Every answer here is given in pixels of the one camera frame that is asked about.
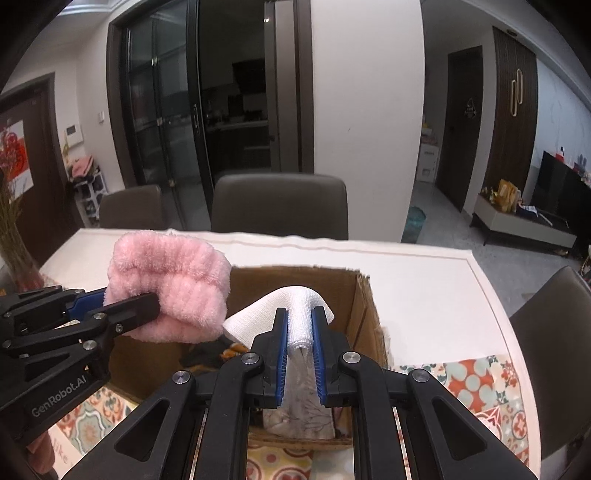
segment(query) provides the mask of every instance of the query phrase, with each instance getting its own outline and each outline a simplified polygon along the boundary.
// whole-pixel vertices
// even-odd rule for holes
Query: floral tablecloth
[[[424,368],[431,372],[528,465],[527,419],[521,401],[519,379],[508,355],[442,364],[401,365],[393,370],[407,373],[413,368]],[[133,404],[103,387],[61,419],[57,423],[57,428],[59,434],[69,439],[79,459],[134,408]],[[60,445],[55,432],[52,440],[59,462],[64,459],[65,449]],[[72,459],[72,456],[66,457],[66,461],[73,465],[78,459]],[[353,479],[352,449],[337,452],[300,452],[258,447],[248,450],[246,480],[349,479]]]

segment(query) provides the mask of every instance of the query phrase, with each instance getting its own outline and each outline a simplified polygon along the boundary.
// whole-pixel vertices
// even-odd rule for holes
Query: dark gray chair
[[[576,456],[566,467],[560,480],[589,480],[591,478],[591,437],[581,444]]]
[[[513,314],[511,325],[534,389],[546,458],[591,426],[591,290],[564,267]]]
[[[165,230],[162,192],[158,185],[131,187],[105,195],[100,202],[101,228]]]
[[[226,175],[213,193],[212,231],[347,240],[347,190],[325,175]]]

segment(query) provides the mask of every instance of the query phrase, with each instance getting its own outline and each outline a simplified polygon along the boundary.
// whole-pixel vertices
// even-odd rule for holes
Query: pink fluffy cloth
[[[156,293],[158,318],[126,335],[144,342],[215,340],[226,318],[231,269],[221,252],[196,238],[126,233],[113,249],[104,305]]]

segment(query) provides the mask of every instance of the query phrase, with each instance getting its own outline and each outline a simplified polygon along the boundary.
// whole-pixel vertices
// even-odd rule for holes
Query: dark brown door
[[[63,162],[56,158],[48,90],[46,81],[0,98],[0,131],[16,129],[22,121],[33,187],[22,196],[17,227],[39,265],[77,230]]]
[[[531,50],[501,30],[493,30],[495,127],[483,186],[496,189],[505,179],[523,192],[538,119],[538,67]]]
[[[447,109],[437,187],[461,210],[472,177],[482,113],[482,47],[447,58]]]

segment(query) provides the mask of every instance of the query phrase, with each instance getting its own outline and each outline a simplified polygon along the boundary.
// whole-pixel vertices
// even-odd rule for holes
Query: door handle
[[[517,90],[519,91],[517,103],[521,105],[523,103],[523,72],[521,69],[517,69]]]
[[[192,107],[192,117],[193,117],[193,128],[195,129],[195,133],[199,136],[199,117],[197,116],[197,104],[194,103]]]
[[[509,111],[511,116],[517,116],[517,80],[511,80],[511,100],[509,101]]]

